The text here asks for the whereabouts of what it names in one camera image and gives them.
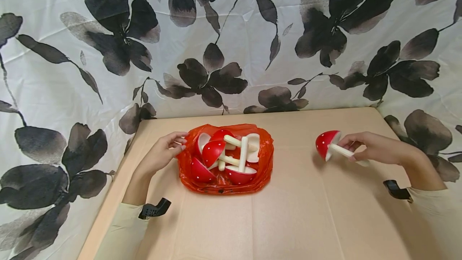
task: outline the floral fabric backdrop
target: floral fabric backdrop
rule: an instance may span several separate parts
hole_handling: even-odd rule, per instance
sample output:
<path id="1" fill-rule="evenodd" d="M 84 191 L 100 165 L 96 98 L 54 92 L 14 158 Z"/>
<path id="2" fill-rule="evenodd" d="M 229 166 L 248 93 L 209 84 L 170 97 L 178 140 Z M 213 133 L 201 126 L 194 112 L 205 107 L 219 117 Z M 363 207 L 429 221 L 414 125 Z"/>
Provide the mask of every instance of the floral fabric backdrop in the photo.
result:
<path id="1" fill-rule="evenodd" d="M 372 106 L 461 199 L 460 17 L 462 0 L 1 0 L 0 259 L 76 259 L 152 118 Z"/>

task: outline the cream sleeve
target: cream sleeve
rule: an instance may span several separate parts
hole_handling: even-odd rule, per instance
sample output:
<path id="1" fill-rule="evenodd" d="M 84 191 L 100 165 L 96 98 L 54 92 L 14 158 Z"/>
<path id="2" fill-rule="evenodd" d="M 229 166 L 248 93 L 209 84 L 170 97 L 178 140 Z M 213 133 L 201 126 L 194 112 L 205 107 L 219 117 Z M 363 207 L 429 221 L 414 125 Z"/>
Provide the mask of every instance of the cream sleeve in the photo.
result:
<path id="1" fill-rule="evenodd" d="M 95 260 L 134 259 L 148 224 L 148 220 L 138 218 L 142 208 L 120 203 Z"/>
<path id="2" fill-rule="evenodd" d="M 411 207 L 428 222 L 445 260 L 462 259 L 462 205 L 449 190 L 422 191 L 408 188 Z"/>

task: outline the table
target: table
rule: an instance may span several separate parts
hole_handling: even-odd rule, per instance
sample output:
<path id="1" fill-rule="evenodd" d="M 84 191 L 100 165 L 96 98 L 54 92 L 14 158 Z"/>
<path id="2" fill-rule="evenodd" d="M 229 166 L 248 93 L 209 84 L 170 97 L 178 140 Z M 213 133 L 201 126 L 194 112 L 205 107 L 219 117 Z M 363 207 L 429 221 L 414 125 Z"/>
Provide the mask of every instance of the table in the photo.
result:
<path id="1" fill-rule="evenodd" d="M 368 168 L 336 156 L 323 162 L 316 137 L 326 130 L 369 130 L 396 138 L 373 108 L 147 120 L 115 177 L 79 259 L 92 259 L 137 163 L 159 136 L 203 124 L 251 123 L 274 139 L 270 183 L 251 195 L 193 193 L 176 163 L 151 181 L 148 201 L 172 202 L 152 218 L 136 260 L 434 260 L 441 259 L 428 227 L 409 203 L 382 182 L 409 182 L 399 166 Z"/>

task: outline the person's left hand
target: person's left hand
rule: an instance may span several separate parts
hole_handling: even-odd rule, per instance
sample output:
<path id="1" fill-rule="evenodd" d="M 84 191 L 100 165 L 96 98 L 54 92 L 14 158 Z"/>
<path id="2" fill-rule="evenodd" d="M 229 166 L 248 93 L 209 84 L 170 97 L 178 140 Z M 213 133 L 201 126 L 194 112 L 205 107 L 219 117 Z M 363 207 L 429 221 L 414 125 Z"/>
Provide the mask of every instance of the person's left hand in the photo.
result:
<path id="1" fill-rule="evenodd" d="M 136 168 L 136 173 L 152 177 L 165 168 L 173 157 L 185 150 L 183 136 L 187 135 L 187 132 L 173 132 L 159 138 Z"/>

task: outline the orange plastic bag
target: orange plastic bag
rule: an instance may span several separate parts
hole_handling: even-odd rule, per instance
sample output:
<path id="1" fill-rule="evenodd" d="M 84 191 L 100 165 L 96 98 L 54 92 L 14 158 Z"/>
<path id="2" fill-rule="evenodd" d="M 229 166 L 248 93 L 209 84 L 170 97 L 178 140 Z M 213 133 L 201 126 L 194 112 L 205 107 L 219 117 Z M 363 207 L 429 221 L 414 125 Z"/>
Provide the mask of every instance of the orange plastic bag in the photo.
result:
<path id="1" fill-rule="evenodd" d="M 195 156 L 195 142 L 201 133 L 207 133 L 210 136 L 213 135 L 219 129 L 226 129 L 233 133 L 237 139 L 241 139 L 250 133 L 257 133 L 260 135 L 260 150 L 258 152 L 259 162 L 258 163 L 247 163 L 247 166 L 254 168 L 257 171 L 255 179 L 250 181 L 246 185 L 235 186 L 226 177 L 225 172 L 220 172 L 218 169 L 212 169 L 216 179 L 212 182 L 196 183 L 191 175 L 191 162 L 192 157 Z M 180 179 L 183 185 L 189 190 L 197 193 L 205 193 L 212 195 L 232 195 L 232 194 L 250 194 L 261 190 L 271 178 L 271 171 L 273 170 L 273 139 L 270 134 L 264 130 L 258 128 L 254 124 L 237 124 L 235 126 L 211 126 L 205 124 L 204 126 L 197 127 L 189 131 L 189 135 L 186 136 L 188 140 L 186 149 L 177 156 L 178 166 L 180 169 Z M 236 159 L 240 157 L 241 149 L 227 150 L 226 156 L 231 156 Z"/>

